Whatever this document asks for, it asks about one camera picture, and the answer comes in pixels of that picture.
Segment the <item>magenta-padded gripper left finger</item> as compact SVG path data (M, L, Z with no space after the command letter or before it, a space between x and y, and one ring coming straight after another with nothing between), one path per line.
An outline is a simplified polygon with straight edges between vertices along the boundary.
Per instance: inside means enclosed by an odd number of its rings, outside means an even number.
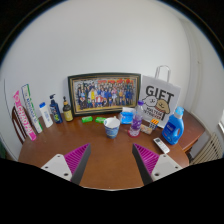
M56 154L42 169L79 185L90 154L91 145L87 143L66 155Z

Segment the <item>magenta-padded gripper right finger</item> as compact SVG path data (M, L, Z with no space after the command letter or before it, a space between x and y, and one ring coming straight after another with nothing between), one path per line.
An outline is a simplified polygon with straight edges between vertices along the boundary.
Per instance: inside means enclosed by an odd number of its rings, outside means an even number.
M132 153L135 157L144 185L182 169L182 167L167 154L158 155L136 143L133 144Z

